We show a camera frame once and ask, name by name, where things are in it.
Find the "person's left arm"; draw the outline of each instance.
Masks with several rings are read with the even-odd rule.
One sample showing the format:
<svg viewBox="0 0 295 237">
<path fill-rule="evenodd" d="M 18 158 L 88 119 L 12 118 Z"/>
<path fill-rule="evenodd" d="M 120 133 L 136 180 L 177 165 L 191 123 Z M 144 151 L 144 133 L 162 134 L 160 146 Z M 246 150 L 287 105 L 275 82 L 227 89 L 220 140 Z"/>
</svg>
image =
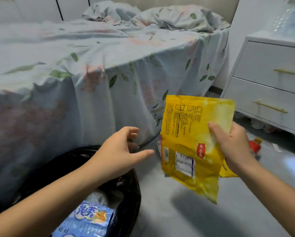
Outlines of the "person's left arm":
<svg viewBox="0 0 295 237">
<path fill-rule="evenodd" d="M 0 214 L 0 237 L 48 237 L 63 220 L 97 187 L 127 173 L 135 164 L 154 154 L 127 142 L 138 128 L 124 127 L 105 141 L 83 166 L 35 192 Z"/>
</svg>

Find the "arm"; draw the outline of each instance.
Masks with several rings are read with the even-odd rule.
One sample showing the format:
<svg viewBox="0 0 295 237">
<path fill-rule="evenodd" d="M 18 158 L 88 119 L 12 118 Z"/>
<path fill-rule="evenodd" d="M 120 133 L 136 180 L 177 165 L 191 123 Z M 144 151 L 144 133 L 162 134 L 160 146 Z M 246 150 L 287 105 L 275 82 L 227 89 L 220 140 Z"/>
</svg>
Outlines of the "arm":
<svg viewBox="0 0 295 237">
<path fill-rule="evenodd" d="M 101 184 L 127 173 L 154 154 L 145 150 L 130 154 L 138 128 L 124 127 L 105 141 L 82 167 L 49 184 L 0 214 L 0 236 L 46 236 Z"/>
<path fill-rule="evenodd" d="M 209 123 L 230 169 L 237 174 L 274 218 L 295 237 L 295 189 L 265 170 L 250 151 L 245 129 L 233 123 L 230 134 Z"/>
</svg>

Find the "person's right arm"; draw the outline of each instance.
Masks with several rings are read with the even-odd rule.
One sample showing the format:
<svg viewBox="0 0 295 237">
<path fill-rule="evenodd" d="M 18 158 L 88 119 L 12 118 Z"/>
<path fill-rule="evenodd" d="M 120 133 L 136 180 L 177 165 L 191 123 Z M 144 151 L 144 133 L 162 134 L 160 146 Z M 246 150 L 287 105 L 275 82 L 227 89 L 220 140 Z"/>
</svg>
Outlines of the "person's right arm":
<svg viewBox="0 0 295 237">
<path fill-rule="evenodd" d="M 208 124 L 225 155 L 229 168 L 237 174 L 285 230 L 295 237 L 295 189 L 265 170 L 253 157 L 246 131 L 233 123 L 230 134 L 217 124 Z"/>
</svg>

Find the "white nightstand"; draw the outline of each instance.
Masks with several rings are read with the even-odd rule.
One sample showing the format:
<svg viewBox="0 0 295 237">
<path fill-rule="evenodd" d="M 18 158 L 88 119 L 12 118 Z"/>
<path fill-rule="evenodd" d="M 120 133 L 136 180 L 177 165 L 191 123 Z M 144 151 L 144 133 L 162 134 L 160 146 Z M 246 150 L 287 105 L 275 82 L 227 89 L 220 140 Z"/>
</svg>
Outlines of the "white nightstand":
<svg viewBox="0 0 295 237">
<path fill-rule="evenodd" d="M 245 38 L 221 94 L 236 111 L 295 134 L 295 39 L 259 31 Z"/>
</svg>

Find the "hand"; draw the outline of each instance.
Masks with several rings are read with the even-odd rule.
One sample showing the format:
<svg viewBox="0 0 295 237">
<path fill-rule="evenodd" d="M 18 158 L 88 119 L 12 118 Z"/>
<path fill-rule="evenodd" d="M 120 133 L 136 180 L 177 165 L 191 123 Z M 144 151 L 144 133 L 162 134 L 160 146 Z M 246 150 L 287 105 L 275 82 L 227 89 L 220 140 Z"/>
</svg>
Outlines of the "hand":
<svg viewBox="0 0 295 237">
<path fill-rule="evenodd" d="M 128 139 L 135 139 L 139 129 L 123 127 L 110 136 L 94 156 L 86 163 L 94 174 L 100 171 L 104 181 L 126 174 L 137 163 L 154 154 L 154 150 L 143 150 L 130 154 L 129 150 L 137 151 L 139 146 Z"/>
<path fill-rule="evenodd" d="M 230 134 L 212 122 L 208 123 L 208 127 L 220 145 L 228 167 L 235 174 L 239 175 L 243 168 L 258 164 L 251 153 L 248 136 L 242 126 L 233 122 Z"/>
</svg>

